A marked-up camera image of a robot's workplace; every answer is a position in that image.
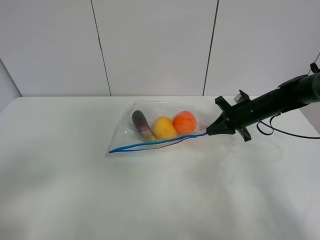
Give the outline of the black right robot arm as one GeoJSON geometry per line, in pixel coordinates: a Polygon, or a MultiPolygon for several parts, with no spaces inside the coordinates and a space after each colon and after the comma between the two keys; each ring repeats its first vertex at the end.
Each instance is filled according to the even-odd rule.
{"type": "Polygon", "coordinates": [[[263,120],[280,116],[320,101],[320,69],[315,62],[310,64],[311,75],[294,77],[255,99],[250,99],[240,90],[235,96],[235,105],[230,105],[222,96],[215,104],[222,110],[218,119],[206,128],[206,134],[234,135],[236,132],[244,141],[252,139],[247,127],[261,124],[263,120]]]}

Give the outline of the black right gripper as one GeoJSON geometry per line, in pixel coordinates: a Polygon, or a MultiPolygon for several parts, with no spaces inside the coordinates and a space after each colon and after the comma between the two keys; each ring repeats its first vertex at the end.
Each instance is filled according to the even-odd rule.
{"type": "Polygon", "coordinates": [[[262,121],[269,117],[267,111],[256,101],[243,92],[242,101],[230,105],[222,96],[215,99],[215,104],[222,110],[221,115],[210,126],[206,128],[209,136],[213,135],[234,135],[240,133],[245,142],[252,139],[247,126],[262,121]]]}

